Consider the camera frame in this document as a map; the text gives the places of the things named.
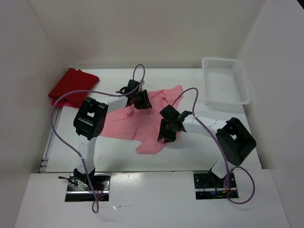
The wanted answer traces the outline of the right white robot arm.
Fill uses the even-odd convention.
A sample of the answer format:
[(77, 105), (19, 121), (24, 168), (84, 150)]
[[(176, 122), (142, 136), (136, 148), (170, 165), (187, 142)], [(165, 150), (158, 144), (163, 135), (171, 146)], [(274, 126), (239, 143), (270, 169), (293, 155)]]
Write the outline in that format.
[(196, 133), (211, 137), (219, 147), (222, 158), (209, 170), (209, 183), (220, 186), (229, 171), (240, 166), (255, 149), (256, 141), (242, 122), (232, 117), (222, 121), (196, 116), (190, 111), (179, 113), (168, 105), (160, 111), (162, 116), (158, 141), (174, 142), (177, 133)]

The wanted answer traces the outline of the light pink t shirt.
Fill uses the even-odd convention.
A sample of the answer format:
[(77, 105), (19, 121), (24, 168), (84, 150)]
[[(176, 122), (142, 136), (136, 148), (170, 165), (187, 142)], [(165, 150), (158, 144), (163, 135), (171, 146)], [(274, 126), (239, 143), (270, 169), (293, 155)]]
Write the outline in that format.
[(176, 109), (181, 101), (181, 98), (177, 98), (182, 92), (181, 85), (171, 89), (149, 91), (151, 109), (138, 110), (132, 105), (109, 113), (101, 136), (140, 141), (141, 144), (136, 148), (138, 154), (160, 152), (165, 147), (163, 141), (157, 141), (162, 119), (160, 111), (167, 105)]

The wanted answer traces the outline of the magenta t shirt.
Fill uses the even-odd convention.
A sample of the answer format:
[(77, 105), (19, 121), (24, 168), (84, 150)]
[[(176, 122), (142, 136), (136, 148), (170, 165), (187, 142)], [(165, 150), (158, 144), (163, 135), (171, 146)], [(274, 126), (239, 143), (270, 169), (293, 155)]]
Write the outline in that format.
[(52, 102), (51, 102), (51, 104), (53, 106), (55, 106), (56, 108), (62, 108), (64, 106), (69, 106), (69, 107), (73, 107), (73, 108), (78, 108), (79, 107), (78, 104), (74, 104), (70, 100), (67, 100), (65, 98), (61, 99), (59, 102), (57, 102), (57, 104), (55, 104), (56, 101), (57, 101), (57, 99), (53, 99)]

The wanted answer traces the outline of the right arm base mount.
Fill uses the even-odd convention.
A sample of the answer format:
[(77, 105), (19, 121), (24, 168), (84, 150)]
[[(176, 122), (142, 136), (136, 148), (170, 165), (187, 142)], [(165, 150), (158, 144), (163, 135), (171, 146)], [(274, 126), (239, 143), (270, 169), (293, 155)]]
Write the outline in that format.
[(193, 179), (196, 200), (227, 199), (228, 196), (232, 199), (239, 198), (237, 184), (233, 173), (230, 176), (229, 190), (224, 189), (224, 179), (217, 180), (214, 183), (210, 179), (207, 171), (194, 172)]

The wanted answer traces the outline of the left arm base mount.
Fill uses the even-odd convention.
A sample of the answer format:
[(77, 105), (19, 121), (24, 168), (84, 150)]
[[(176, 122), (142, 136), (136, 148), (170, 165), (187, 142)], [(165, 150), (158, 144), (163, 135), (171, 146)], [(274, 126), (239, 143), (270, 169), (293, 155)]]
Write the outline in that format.
[[(97, 173), (95, 175), (93, 187), (98, 201), (109, 200), (110, 177), (109, 173)], [(95, 200), (89, 184), (84, 184), (75, 179), (73, 174), (70, 174), (69, 177), (59, 176), (58, 178), (67, 181), (65, 202), (93, 202)]]

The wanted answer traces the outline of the dark red t shirt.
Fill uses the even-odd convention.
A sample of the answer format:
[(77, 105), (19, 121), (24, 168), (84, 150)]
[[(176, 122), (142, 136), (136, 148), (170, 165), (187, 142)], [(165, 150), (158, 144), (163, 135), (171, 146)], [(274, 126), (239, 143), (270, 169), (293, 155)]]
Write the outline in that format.
[[(85, 73), (81, 70), (69, 68), (63, 75), (57, 85), (52, 89), (48, 96), (53, 99), (59, 99), (66, 93), (75, 90), (91, 90), (99, 82), (99, 77)], [(81, 106), (83, 100), (87, 97), (88, 92), (74, 93), (64, 98), (74, 104)]]

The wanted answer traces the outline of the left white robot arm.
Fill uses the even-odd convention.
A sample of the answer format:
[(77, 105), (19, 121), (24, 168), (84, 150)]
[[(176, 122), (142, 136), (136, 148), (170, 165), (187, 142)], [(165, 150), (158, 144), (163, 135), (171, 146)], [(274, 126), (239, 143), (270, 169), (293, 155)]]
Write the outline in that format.
[(89, 190), (96, 183), (95, 144), (97, 137), (102, 133), (107, 114), (131, 105), (139, 110), (152, 108), (148, 92), (142, 89), (140, 82), (133, 79), (129, 80), (128, 85), (117, 91), (112, 98), (99, 102), (87, 97), (82, 102), (73, 122), (81, 158), (81, 161), (74, 168), (73, 176), (83, 189)]

